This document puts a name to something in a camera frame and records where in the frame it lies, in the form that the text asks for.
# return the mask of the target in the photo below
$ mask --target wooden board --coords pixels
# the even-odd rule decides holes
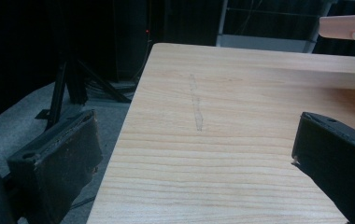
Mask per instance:
[[[291,165],[303,111],[355,128],[355,58],[155,45],[88,223],[346,223]]]

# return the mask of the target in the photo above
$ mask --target black cable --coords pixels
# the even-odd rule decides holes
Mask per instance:
[[[93,196],[91,198],[85,199],[79,203],[75,203],[70,207],[70,210],[73,210],[75,208],[81,207],[82,205],[86,204],[86,203],[90,203],[93,202],[95,200],[96,196]]]

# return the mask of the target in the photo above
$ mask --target wooden table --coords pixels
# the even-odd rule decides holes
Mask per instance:
[[[303,111],[355,128],[355,58],[155,45],[88,223],[346,223],[291,165]]]

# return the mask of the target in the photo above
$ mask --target hole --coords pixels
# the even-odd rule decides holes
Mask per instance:
[[[34,152],[30,152],[30,153],[24,154],[22,157],[24,160],[27,160],[27,159],[31,159],[32,157],[34,157],[34,155],[35,155]]]

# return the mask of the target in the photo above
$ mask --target dark background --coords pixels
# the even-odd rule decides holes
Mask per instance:
[[[140,75],[154,43],[215,46],[222,7],[222,0],[61,1],[67,6],[65,16],[72,49],[93,70],[113,82]],[[253,13],[242,31],[239,26],[248,13],[228,13],[223,32],[308,39],[308,27],[318,21],[320,2],[264,0],[261,10],[303,16],[267,18]],[[55,80],[58,50],[45,3],[0,1],[0,113]],[[248,0],[229,2],[230,7],[243,9],[250,4]],[[332,6],[329,16],[354,14],[355,2],[339,1]],[[319,37],[314,53],[355,56],[355,42]]]

